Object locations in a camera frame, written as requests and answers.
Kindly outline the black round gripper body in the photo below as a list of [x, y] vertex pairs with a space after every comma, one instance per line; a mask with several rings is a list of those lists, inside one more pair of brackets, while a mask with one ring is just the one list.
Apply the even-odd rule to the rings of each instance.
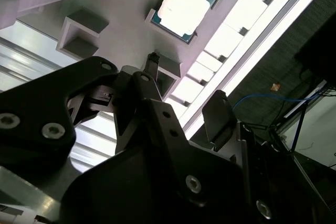
[[290, 160], [252, 140], [225, 145], [236, 162], [184, 144], [173, 168], [153, 145], [136, 146], [80, 175], [67, 189], [60, 223], [335, 223]]

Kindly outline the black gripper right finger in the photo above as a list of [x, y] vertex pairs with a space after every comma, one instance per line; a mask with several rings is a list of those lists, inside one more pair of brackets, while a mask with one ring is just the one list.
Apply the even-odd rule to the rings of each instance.
[[248, 171], [248, 152], [254, 144], [254, 134], [248, 125], [236, 118], [226, 93], [215, 91], [202, 108], [202, 114], [213, 151]]

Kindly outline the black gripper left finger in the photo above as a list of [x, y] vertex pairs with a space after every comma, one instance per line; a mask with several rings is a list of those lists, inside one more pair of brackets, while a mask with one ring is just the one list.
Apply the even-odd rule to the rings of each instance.
[[153, 145], [173, 168], [188, 143], [172, 107], [156, 86], [159, 56], [143, 71], [119, 72], [91, 57], [1, 94], [1, 165], [24, 178], [59, 171], [75, 144], [75, 127], [101, 111], [112, 112], [116, 154]]

